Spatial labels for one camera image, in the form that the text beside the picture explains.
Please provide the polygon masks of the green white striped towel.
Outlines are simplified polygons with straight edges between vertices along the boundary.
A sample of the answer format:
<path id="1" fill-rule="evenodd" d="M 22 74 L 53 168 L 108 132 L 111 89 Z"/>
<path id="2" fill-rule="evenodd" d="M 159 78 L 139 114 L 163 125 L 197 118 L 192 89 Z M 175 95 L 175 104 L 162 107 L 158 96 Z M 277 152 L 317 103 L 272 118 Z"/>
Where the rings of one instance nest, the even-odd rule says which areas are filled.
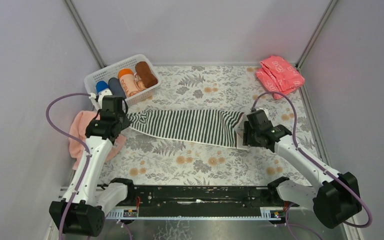
<path id="1" fill-rule="evenodd" d="M 155 138 L 237 150 L 243 145 L 244 113 L 218 109 L 150 110 L 130 113 L 130 128 Z"/>

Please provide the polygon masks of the brown towel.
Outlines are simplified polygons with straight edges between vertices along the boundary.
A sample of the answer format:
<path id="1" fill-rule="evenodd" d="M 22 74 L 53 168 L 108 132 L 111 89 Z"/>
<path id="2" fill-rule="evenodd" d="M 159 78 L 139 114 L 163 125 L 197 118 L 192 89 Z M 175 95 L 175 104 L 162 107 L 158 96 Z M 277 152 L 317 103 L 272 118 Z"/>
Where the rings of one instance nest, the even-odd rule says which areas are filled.
<path id="1" fill-rule="evenodd" d="M 138 62 L 135 65 L 135 70 L 146 88 L 153 87 L 158 83 L 157 77 L 145 61 Z"/>

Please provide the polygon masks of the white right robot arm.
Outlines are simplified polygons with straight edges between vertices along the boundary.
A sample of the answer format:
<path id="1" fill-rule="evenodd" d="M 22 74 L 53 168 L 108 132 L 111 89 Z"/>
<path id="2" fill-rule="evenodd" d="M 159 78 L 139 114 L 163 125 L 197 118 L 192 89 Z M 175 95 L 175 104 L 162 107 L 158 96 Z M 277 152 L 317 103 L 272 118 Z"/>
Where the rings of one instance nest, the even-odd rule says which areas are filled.
<path id="1" fill-rule="evenodd" d="M 300 185 L 287 177 L 272 181 L 268 187 L 280 200 L 313 211 L 329 229 L 362 211 L 358 181 L 352 173 L 340 173 L 298 147 L 293 133 L 281 124 L 274 126 L 262 109 L 246 117 L 243 145 L 269 149 L 287 160 L 310 183 L 310 186 Z"/>

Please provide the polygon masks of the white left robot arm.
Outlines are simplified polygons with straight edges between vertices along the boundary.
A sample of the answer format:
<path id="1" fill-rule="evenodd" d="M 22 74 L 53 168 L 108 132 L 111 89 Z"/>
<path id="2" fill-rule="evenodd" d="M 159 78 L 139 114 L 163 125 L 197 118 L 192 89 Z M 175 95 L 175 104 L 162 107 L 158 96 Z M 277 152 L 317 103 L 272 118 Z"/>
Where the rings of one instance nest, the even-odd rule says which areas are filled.
<path id="1" fill-rule="evenodd" d="M 58 228 L 58 239 L 65 234 L 97 237 L 104 226 L 106 216 L 119 203 L 135 202 L 135 186 L 132 180 L 113 179 L 104 191 L 96 196 L 99 175 L 103 164 L 120 133 L 130 126 L 128 105 L 121 96 L 103 97 L 102 107 L 89 122 L 85 140 L 58 128 L 50 118 L 51 107 L 63 96 L 52 101 L 46 109 L 48 123 L 59 133 L 80 143 L 84 150 L 73 179 L 60 201 L 52 201 L 49 213 Z"/>

